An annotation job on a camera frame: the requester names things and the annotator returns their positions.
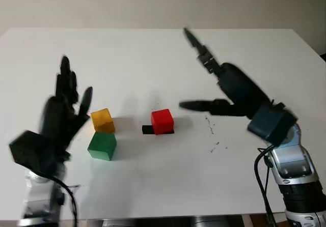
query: wire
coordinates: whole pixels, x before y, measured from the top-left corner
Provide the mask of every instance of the wire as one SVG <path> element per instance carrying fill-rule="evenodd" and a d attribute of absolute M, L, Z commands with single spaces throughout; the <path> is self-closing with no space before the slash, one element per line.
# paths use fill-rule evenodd
<path fill-rule="evenodd" d="M 265 150 L 265 148 L 257 148 L 257 150 L 259 152 L 263 152 Z M 265 181 L 265 193 L 267 193 L 267 186 L 268 186 L 268 179 L 269 179 L 269 170 L 270 170 L 270 167 L 268 165 L 267 166 L 267 174 L 266 174 L 266 181 Z"/>
<path fill-rule="evenodd" d="M 259 163 L 259 161 L 261 160 L 261 158 L 266 153 L 270 152 L 274 148 L 275 148 L 275 146 L 271 145 L 271 146 L 267 147 L 266 149 L 264 149 L 263 151 L 260 152 L 260 154 L 255 159 L 254 171 L 255 171 L 255 176 L 256 176 L 256 179 L 257 179 L 261 194 L 262 194 L 263 199 L 264 199 L 268 219 L 269 219 L 269 221 L 270 221 L 270 223 L 272 224 L 273 227 L 277 227 L 274 216 L 273 216 L 273 213 L 271 211 L 271 208 L 270 208 L 270 205 L 269 205 L 269 202 L 268 202 L 268 199 L 267 199 L 266 191 L 265 191 L 265 189 L 263 187 L 263 184 L 261 183 L 261 179 L 260 179 L 260 176 L 259 176 L 259 173 L 258 173 L 258 163 Z"/>
<path fill-rule="evenodd" d="M 266 174 L 266 181 L 265 181 L 265 194 L 267 194 L 268 178 L 269 178 L 269 167 L 267 166 L 267 174 Z"/>
<path fill-rule="evenodd" d="M 77 204 L 76 204 L 76 201 L 75 201 L 75 197 L 73 196 L 73 193 L 72 191 L 69 189 L 69 187 L 63 183 L 61 180 L 59 180 L 58 178 L 56 177 L 52 177 L 52 176 L 48 176 L 48 175 L 45 175 L 45 174 L 41 174 L 39 172 L 34 172 L 32 171 L 33 173 L 37 174 L 38 176 L 41 176 L 43 178 L 47 178 L 49 180 L 52 180 L 54 182 L 56 182 L 58 185 L 60 185 L 62 188 L 64 188 L 67 193 L 69 194 L 70 196 L 70 200 L 71 200 L 71 207 L 72 207 L 72 215 L 73 215 L 73 226 L 74 227 L 77 227 L 77 224 L 78 224 L 78 210 L 77 210 Z"/>

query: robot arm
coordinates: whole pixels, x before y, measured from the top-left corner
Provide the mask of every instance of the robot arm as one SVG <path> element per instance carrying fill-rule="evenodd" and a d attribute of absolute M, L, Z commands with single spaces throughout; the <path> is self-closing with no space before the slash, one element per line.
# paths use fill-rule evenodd
<path fill-rule="evenodd" d="M 77 81 L 66 56 L 62 58 L 60 69 L 56 95 L 50 97 L 44 107 L 39 133 L 25 131 L 10 143 L 15 162 L 29 169 L 25 176 L 28 195 L 19 226 L 58 226 L 65 200 L 61 187 L 72 197 L 73 213 L 77 219 L 73 195 L 62 183 L 64 162 L 70 158 L 66 150 L 71 140 L 89 118 L 87 112 L 93 89 L 86 89 L 79 112 L 75 114 L 73 104 L 78 101 Z"/>
<path fill-rule="evenodd" d="M 326 196 L 322 193 L 312 160 L 301 145 L 301 131 L 295 115 L 283 103 L 273 104 L 235 65 L 218 64 L 209 50 L 189 30 L 184 29 L 184 33 L 192 47 L 197 49 L 199 61 L 209 73 L 217 76 L 219 87 L 233 104 L 216 99 L 183 101 L 179 106 L 189 110 L 208 111 L 212 115 L 246 116 L 250 119 L 248 130 L 271 144 L 255 160 L 255 174 L 271 224 L 276 226 L 258 175 L 258 162 L 265 154 L 268 155 L 268 164 L 283 194 L 285 212 L 291 226 L 326 227 Z"/>

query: white table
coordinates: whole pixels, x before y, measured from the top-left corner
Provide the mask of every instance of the white table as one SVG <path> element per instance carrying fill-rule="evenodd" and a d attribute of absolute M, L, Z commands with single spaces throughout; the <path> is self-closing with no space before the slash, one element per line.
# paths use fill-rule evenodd
<path fill-rule="evenodd" d="M 319 56 L 292 30 L 194 33 L 220 62 L 237 64 L 270 98 L 293 109 L 326 187 L 325 63 Z M 265 211 L 253 172 L 263 142 L 246 131 L 249 120 L 178 107 L 181 100 L 225 97 L 182 30 L 10 29 L 0 39 L 0 219 L 20 217 L 26 192 L 25 170 L 12 161 L 8 144 L 25 129 L 37 131 L 63 54 L 77 73 L 79 94 L 94 88 L 91 111 L 110 110 L 118 141 L 113 161 L 91 158 L 88 121 L 69 148 L 65 182 L 81 185 L 75 194 L 80 218 Z M 151 111 L 163 108 L 175 118 L 175 134 L 142 135 Z M 265 172 L 262 164 L 262 178 Z M 268 197 L 274 212 L 284 210 L 273 179 Z M 72 217 L 69 205 L 63 219 Z"/>

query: green cube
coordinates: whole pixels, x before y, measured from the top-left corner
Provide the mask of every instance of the green cube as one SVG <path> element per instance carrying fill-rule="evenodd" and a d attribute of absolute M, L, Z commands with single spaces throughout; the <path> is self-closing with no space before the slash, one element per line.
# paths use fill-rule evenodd
<path fill-rule="evenodd" d="M 117 141 L 114 134 L 95 132 L 87 150 L 93 158 L 110 161 L 116 146 Z"/>

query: wooden block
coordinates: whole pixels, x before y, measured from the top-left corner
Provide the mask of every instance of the wooden block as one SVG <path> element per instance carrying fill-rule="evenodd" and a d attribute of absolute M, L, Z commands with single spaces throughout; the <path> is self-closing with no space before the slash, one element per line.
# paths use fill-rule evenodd
<path fill-rule="evenodd" d="M 114 134 L 95 132 L 87 150 L 93 158 L 110 161 L 116 146 Z"/>
<path fill-rule="evenodd" d="M 151 122 L 155 134 L 164 134 L 173 131 L 174 121 L 168 109 L 152 112 Z"/>
<path fill-rule="evenodd" d="M 94 129 L 97 132 L 114 133 L 116 131 L 110 112 L 107 108 L 91 112 Z"/>

